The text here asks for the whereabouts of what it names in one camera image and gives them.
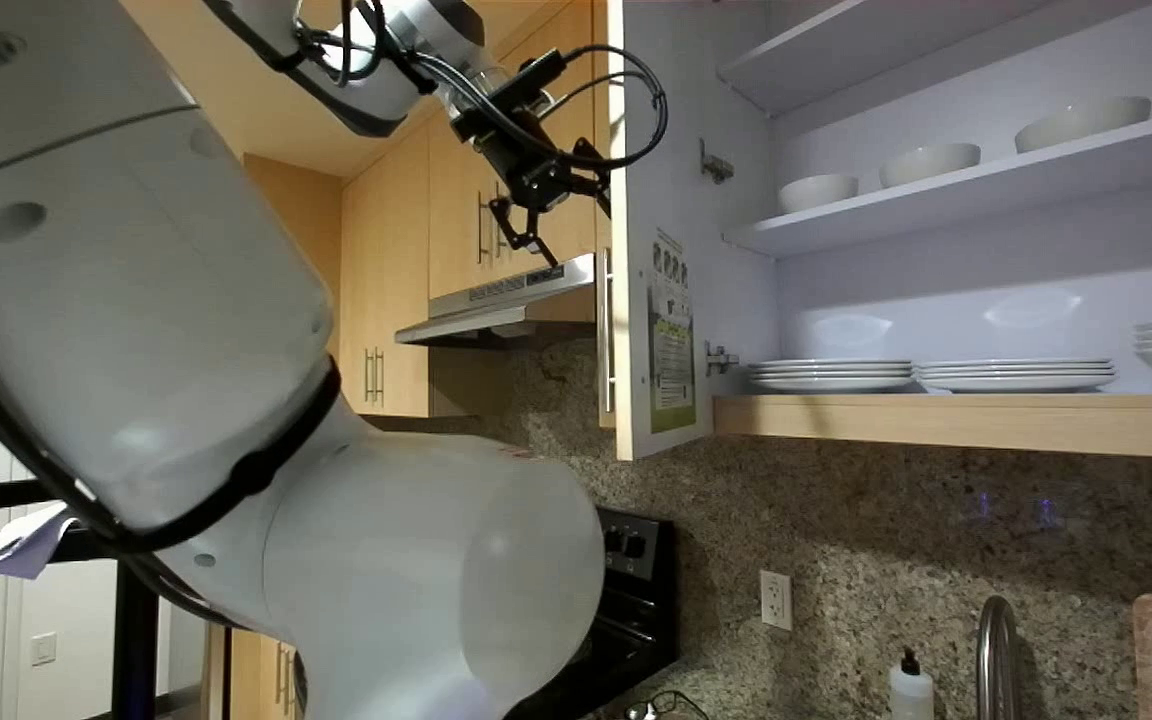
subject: stainless steel range hood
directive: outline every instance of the stainless steel range hood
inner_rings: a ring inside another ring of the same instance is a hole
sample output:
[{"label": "stainless steel range hood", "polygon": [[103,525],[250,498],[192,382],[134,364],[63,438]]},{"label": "stainless steel range hood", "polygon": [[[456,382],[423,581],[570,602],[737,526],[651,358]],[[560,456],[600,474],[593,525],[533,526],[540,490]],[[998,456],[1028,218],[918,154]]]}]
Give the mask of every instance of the stainless steel range hood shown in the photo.
[{"label": "stainless steel range hood", "polygon": [[437,297],[428,321],[400,329],[400,342],[508,347],[593,332],[600,255]]}]

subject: cabinet shelf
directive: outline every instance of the cabinet shelf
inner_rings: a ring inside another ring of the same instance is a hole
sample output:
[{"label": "cabinet shelf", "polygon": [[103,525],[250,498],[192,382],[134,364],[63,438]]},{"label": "cabinet shelf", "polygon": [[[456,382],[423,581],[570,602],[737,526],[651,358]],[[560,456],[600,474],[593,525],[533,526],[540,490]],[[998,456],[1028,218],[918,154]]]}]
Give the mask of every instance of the cabinet shelf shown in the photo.
[{"label": "cabinet shelf", "polygon": [[[891,66],[898,73],[894,96],[917,93],[939,77],[954,77],[1061,31],[1089,28],[1143,0],[834,0],[832,6],[785,28],[720,66],[720,77],[764,111],[790,111],[823,96],[838,96]],[[1007,21],[1015,23],[974,46],[954,46]]]},{"label": "cabinet shelf", "polygon": [[1152,119],[1044,152],[987,158],[968,171],[852,195],[827,206],[772,215],[741,227],[730,243],[790,255],[1035,212],[1126,187],[1152,187]]},{"label": "cabinet shelf", "polygon": [[716,437],[1152,456],[1152,394],[716,394]]}]

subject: stove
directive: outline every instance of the stove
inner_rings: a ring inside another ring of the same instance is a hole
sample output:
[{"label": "stove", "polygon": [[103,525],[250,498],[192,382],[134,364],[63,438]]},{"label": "stove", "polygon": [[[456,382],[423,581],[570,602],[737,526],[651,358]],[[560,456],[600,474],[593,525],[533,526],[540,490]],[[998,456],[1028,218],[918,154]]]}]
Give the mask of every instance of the stove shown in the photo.
[{"label": "stove", "polygon": [[578,720],[679,655],[677,526],[600,507],[603,601],[570,662],[508,720]]}]

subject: white bowl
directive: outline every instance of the white bowl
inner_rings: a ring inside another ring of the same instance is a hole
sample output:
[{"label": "white bowl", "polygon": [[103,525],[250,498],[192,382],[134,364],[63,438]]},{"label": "white bowl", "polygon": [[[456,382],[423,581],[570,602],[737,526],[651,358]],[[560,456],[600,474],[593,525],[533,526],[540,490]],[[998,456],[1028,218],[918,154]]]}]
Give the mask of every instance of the white bowl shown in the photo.
[{"label": "white bowl", "polygon": [[1080,136],[1096,136],[1108,127],[1140,123],[1149,119],[1152,103],[1149,96],[1110,96],[1110,100],[1083,100],[1083,103],[1062,103],[1015,133],[1021,152],[1069,143]]},{"label": "white bowl", "polygon": [[918,148],[907,148],[884,163],[884,183],[887,187],[917,183],[917,181],[960,171],[972,163],[981,163],[974,143],[918,143]]},{"label": "white bowl", "polygon": [[781,187],[781,206],[805,212],[805,206],[834,203],[834,199],[855,195],[855,187],[861,187],[855,174],[799,174]]}]

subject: electrical outlet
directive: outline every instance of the electrical outlet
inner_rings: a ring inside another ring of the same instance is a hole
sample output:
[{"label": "electrical outlet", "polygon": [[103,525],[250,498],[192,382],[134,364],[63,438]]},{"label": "electrical outlet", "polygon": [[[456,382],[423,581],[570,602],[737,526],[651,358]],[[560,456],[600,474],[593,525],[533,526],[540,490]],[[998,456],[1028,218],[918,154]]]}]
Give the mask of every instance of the electrical outlet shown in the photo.
[{"label": "electrical outlet", "polygon": [[790,590],[785,570],[761,570],[761,614],[769,627],[790,627]]},{"label": "electrical outlet", "polygon": [[56,633],[28,638],[28,667],[56,662]]}]

